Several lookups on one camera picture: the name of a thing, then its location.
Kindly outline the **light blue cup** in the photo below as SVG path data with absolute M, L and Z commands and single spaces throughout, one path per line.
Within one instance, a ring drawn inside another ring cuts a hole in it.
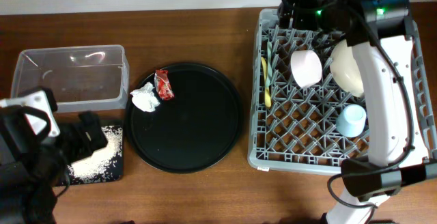
M 336 120 L 336 129 L 344 137 L 357 137 L 365 127 L 366 110 L 357 104 L 346 106 Z

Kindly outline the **beige bowl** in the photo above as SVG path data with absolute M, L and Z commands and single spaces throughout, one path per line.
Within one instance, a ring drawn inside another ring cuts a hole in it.
M 362 98 L 364 96 L 363 82 L 356 60 L 353 57 L 352 47 L 346 40 L 340 41 L 330 54 L 332 63 L 330 72 L 336 84 L 345 92 Z

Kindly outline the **red snack wrapper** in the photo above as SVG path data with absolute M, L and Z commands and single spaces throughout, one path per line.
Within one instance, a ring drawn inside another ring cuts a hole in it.
M 161 100 L 171 100 L 175 98 L 172 91 L 168 70 L 156 70 L 154 75 L 155 88 Z

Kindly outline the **yellow plastic knife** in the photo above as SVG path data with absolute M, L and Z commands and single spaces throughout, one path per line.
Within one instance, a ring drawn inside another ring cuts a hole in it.
M 261 57 L 261 63 L 262 63 L 262 70 L 264 76 L 264 104 L 266 105 L 266 108 L 269 109 L 272 106 L 272 103 L 271 103 L 269 86 L 267 84 L 267 80 L 268 80 L 267 63 L 263 57 Z

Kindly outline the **pink cup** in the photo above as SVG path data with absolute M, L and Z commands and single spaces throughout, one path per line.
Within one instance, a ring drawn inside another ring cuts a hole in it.
M 322 63 L 312 50 L 294 51 L 290 69 L 295 82 L 301 88 L 311 87 L 322 79 Z

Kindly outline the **white tissue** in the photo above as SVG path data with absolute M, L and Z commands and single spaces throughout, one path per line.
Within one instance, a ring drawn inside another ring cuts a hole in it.
M 143 112 L 154 112 L 160 104 L 154 95 L 154 86 L 147 82 L 143 87 L 131 91 L 132 103 Z

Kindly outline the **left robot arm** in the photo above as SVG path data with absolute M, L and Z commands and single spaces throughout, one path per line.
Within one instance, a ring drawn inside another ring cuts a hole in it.
M 107 146 L 96 113 L 79 113 L 75 123 L 57 124 L 51 89 L 36 87 L 1 100 L 1 222 L 54 223 L 68 166 Z

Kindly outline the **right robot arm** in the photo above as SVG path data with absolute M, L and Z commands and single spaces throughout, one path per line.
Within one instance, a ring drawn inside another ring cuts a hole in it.
M 281 0 L 281 27 L 342 31 L 363 82 L 369 145 L 345 159 L 345 186 L 323 223 L 370 223 L 403 187 L 436 178 L 436 151 L 423 138 L 412 67 L 416 31 L 409 0 Z

